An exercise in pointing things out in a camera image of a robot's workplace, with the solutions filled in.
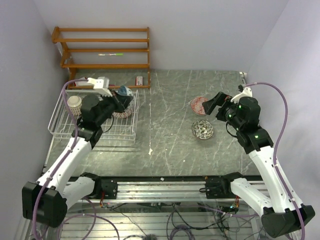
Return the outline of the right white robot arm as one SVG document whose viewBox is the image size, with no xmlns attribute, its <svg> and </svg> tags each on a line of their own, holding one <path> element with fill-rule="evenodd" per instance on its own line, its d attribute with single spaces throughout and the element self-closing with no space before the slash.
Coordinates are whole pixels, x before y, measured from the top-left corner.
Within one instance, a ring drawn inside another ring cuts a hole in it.
<svg viewBox="0 0 320 240">
<path fill-rule="evenodd" d="M 250 93 L 232 97 L 219 92 L 202 106 L 206 115 L 218 107 L 216 119 L 235 129 L 238 143 L 257 167 L 268 190 L 268 195 L 264 195 L 241 173 L 234 172 L 221 178 L 221 194 L 244 200 L 260 216 L 263 228 L 272 238 L 302 231 L 315 216 L 315 210 L 305 205 L 289 184 L 275 155 L 274 143 L 259 124 L 258 101 Z"/>
</svg>

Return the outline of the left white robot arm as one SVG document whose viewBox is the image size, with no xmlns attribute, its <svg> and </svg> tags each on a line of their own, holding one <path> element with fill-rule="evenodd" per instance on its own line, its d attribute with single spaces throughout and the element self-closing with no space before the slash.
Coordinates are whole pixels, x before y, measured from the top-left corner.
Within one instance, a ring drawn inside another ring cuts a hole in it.
<svg viewBox="0 0 320 240">
<path fill-rule="evenodd" d="M 100 140 L 104 132 L 102 125 L 114 113 L 123 113 L 133 99 L 133 95 L 121 95 L 117 91 L 112 91 L 110 96 L 90 93 L 82 99 L 80 115 L 63 152 L 37 181 L 27 182 L 22 188 L 25 219 L 56 228 L 77 201 L 101 195 L 102 181 L 98 175 L 85 172 L 76 181 L 68 181 Z"/>
</svg>

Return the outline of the dark blue patterned bowl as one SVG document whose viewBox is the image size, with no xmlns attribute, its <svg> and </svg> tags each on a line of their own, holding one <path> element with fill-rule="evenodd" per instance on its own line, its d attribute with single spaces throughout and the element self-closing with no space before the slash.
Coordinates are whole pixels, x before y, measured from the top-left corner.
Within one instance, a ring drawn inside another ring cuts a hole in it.
<svg viewBox="0 0 320 240">
<path fill-rule="evenodd" d="M 114 112 L 112 115 L 115 118 L 120 118 L 120 119 L 129 117 L 134 111 L 134 103 L 135 101 L 132 100 L 124 112 Z"/>
</svg>

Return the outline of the brown patterned bowl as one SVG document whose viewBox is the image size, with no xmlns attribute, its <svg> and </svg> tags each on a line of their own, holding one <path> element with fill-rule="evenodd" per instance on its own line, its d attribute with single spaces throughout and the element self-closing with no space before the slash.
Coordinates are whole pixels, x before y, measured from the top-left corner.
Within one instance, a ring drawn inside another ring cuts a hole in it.
<svg viewBox="0 0 320 240">
<path fill-rule="evenodd" d="M 81 114 L 81 106 L 82 106 L 82 98 L 81 97 L 79 97 L 77 95 L 70 96 L 67 100 L 67 105 L 70 109 L 70 112 L 74 116 L 79 116 Z"/>
</svg>

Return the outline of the black and white leaf bowl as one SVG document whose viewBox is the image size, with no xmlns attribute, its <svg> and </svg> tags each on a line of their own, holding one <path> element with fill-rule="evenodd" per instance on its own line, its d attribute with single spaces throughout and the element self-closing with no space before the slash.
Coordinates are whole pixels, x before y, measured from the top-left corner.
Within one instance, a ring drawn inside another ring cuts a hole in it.
<svg viewBox="0 0 320 240">
<path fill-rule="evenodd" d="M 207 120 L 196 120 L 191 126 L 192 134 L 201 140 L 208 140 L 214 135 L 214 126 Z"/>
</svg>

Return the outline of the light blue patterned bowl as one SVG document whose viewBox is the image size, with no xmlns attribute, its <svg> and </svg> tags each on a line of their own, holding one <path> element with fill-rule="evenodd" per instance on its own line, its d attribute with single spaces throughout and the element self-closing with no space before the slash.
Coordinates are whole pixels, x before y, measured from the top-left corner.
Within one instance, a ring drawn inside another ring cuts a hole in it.
<svg viewBox="0 0 320 240">
<path fill-rule="evenodd" d="M 122 85 L 117 91 L 117 94 L 120 96 L 133 96 L 133 91 L 127 86 Z"/>
</svg>

